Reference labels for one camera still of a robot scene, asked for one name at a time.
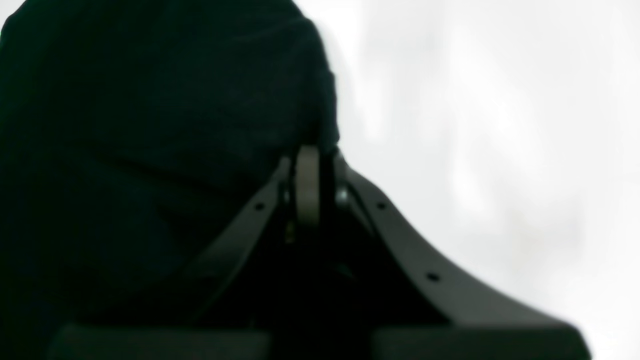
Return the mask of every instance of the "dark cloth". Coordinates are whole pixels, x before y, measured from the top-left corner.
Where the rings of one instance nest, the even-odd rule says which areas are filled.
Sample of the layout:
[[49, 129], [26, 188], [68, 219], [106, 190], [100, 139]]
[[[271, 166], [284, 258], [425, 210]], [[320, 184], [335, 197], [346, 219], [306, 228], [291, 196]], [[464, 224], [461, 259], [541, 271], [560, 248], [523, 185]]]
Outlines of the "dark cloth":
[[165, 279], [339, 139], [290, 0], [27, 0], [0, 38], [0, 359]]

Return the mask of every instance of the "curved metal plate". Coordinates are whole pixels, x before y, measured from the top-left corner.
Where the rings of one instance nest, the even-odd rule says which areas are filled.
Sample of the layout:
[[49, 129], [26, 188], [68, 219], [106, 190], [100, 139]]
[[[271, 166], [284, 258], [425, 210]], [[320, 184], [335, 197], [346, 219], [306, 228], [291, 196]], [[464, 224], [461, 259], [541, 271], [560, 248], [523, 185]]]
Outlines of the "curved metal plate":
[[415, 287], [458, 325], [570, 326], [497, 292], [432, 247], [374, 184], [347, 168], [375, 232]]

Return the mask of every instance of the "black metal bracket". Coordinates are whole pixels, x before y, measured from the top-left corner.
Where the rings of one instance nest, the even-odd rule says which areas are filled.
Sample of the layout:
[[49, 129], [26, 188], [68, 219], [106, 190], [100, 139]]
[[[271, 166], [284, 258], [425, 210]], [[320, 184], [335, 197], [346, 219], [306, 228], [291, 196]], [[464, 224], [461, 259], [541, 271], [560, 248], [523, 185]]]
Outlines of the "black metal bracket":
[[[325, 264], [331, 276], [342, 274], [340, 286], [349, 284], [337, 288], [363, 289], [372, 300], [332, 307], [323, 296], [336, 287], [311, 280], [325, 279], [317, 275]], [[282, 284], [306, 295], [266, 285], [272, 277], [290, 278]], [[283, 305], [288, 299], [298, 300]], [[217, 319], [238, 311], [246, 313], [240, 325], [202, 326], [207, 312]], [[304, 330], [315, 323], [320, 330]], [[432, 247], [338, 148], [320, 158], [308, 147], [283, 158], [194, 261], [135, 299], [69, 324], [49, 353], [56, 360], [591, 359], [576, 328], [497, 292]]]

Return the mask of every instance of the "white background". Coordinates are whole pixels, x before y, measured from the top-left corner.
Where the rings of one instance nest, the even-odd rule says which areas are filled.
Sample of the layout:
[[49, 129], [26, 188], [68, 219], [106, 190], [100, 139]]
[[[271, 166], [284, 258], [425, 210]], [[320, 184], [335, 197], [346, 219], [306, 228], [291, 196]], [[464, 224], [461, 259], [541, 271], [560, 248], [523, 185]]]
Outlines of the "white background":
[[337, 75], [349, 164], [596, 360], [640, 359], [640, 3], [296, 3]]

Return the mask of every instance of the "screw hole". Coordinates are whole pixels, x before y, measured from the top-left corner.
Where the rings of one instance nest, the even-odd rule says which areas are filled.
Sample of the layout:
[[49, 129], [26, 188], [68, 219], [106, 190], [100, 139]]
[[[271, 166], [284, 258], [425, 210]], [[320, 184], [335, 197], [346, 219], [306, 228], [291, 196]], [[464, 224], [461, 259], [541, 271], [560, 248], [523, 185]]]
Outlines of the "screw hole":
[[440, 276], [436, 273], [433, 272], [428, 272], [427, 273], [427, 279], [433, 281], [433, 282], [438, 282], [440, 281]]

